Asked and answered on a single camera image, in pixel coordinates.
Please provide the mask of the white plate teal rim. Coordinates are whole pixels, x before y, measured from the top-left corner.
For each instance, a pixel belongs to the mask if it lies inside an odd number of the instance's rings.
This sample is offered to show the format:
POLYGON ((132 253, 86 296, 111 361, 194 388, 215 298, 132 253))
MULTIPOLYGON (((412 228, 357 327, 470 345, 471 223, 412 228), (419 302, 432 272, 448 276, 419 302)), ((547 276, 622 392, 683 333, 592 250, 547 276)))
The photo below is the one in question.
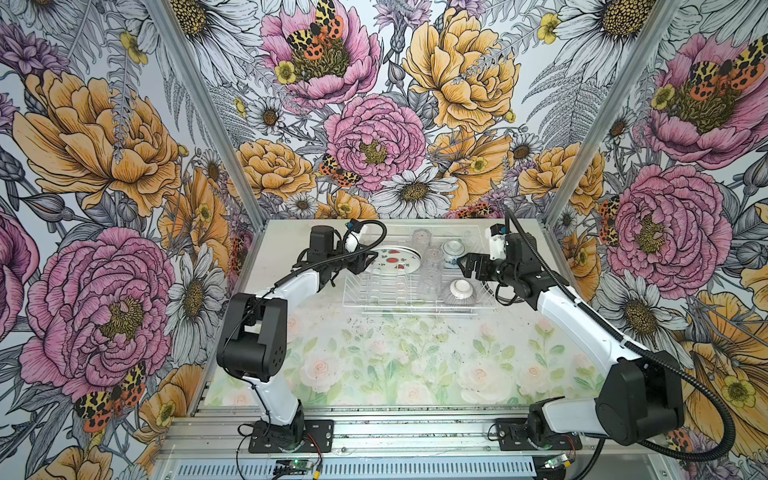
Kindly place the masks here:
POLYGON ((384 246, 376 248, 376 258, 368 268, 373 274, 398 276, 415 273, 421 267, 420 254, 411 248, 384 246))

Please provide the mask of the white wire dish rack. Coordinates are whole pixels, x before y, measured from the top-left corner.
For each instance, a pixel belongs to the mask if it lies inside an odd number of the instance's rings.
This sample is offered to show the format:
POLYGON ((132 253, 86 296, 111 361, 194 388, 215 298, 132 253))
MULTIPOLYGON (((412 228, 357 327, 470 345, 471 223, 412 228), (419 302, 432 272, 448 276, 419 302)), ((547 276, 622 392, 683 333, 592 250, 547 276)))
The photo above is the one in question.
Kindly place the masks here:
POLYGON ((463 276, 457 259, 482 253, 484 237, 472 222, 389 222, 378 257, 345 279, 343 305, 370 314, 476 316, 494 307, 493 289, 463 276))

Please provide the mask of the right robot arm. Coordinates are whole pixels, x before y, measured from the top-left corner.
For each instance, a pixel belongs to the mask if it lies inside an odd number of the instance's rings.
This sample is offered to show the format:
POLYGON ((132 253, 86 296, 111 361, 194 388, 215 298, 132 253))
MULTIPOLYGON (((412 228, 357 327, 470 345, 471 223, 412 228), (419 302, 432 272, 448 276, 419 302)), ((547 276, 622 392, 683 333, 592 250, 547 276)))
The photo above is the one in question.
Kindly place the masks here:
POLYGON ((684 423, 679 364, 635 342, 597 314, 541 259, 535 239, 511 233, 500 224, 489 232, 490 251, 467 253, 457 263, 466 278, 510 287, 514 294, 560 328, 587 355, 603 386, 594 398, 538 401, 526 420, 529 440, 584 434, 632 445, 665 434, 684 423))

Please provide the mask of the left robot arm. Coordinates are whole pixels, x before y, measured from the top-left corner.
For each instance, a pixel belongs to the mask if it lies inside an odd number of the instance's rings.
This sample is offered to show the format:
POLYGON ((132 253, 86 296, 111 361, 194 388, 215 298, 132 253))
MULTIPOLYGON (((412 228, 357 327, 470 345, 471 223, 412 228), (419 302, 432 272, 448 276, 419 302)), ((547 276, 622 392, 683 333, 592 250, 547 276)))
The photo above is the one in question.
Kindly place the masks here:
POLYGON ((237 293, 228 303, 216 363, 244 382, 262 413, 251 444, 258 452, 295 451, 310 437, 301 401, 280 371, 287 357, 289 314, 344 270, 364 272, 377 258, 387 227, 380 220, 349 220, 341 233, 327 225, 310 230, 308 247, 291 270, 261 293, 237 293))

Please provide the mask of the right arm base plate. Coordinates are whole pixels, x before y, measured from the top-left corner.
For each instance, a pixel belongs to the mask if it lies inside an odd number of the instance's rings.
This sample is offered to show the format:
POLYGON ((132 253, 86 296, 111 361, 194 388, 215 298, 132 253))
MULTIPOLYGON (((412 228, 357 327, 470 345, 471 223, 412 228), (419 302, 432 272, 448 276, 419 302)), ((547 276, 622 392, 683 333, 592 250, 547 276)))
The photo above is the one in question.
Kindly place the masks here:
POLYGON ((526 421, 522 418, 497 419, 490 427, 487 436, 491 441, 495 441, 503 452, 572 451, 574 449, 571 439, 564 435, 534 441, 529 436, 526 421))

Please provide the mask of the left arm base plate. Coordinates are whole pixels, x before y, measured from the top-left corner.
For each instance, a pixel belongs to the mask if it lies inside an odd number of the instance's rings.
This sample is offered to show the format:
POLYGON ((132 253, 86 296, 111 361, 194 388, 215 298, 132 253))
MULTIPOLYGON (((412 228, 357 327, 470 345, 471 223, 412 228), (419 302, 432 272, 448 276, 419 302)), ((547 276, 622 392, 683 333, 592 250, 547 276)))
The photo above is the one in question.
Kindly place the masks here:
POLYGON ((251 454, 329 453, 334 439, 333 420, 304 420, 302 424, 254 424, 247 450, 251 454))

